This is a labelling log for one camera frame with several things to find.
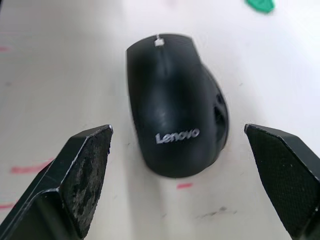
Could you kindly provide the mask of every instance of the worn gripper pad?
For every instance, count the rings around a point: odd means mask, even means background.
[[[320,240],[320,159],[297,136],[247,124],[262,185],[294,240]]]
[[[89,231],[104,183],[111,134],[105,128],[84,143],[61,189],[64,203],[80,238]]]

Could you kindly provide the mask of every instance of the pink mark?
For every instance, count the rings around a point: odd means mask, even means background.
[[[44,169],[49,163],[51,163],[53,161],[53,157],[49,158],[48,161],[41,163],[37,166],[14,166],[11,168],[11,173],[12,174],[29,174],[29,173],[38,173],[40,172],[42,169]]]
[[[0,46],[0,53],[8,52],[10,49],[7,46]]]
[[[191,188],[193,186],[193,183],[192,182],[189,182],[189,183],[181,183],[181,184],[178,184],[176,186],[176,189],[187,189],[187,188]]]
[[[0,204],[0,210],[1,209],[12,209],[16,203],[7,203],[7,204]]]

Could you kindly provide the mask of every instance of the black wireless mouse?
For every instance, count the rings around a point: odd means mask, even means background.
[[[127,51],[128,91],[146,165],[171,178],[197,174],[227,140],[227,106],[190,37],[160,34]]]

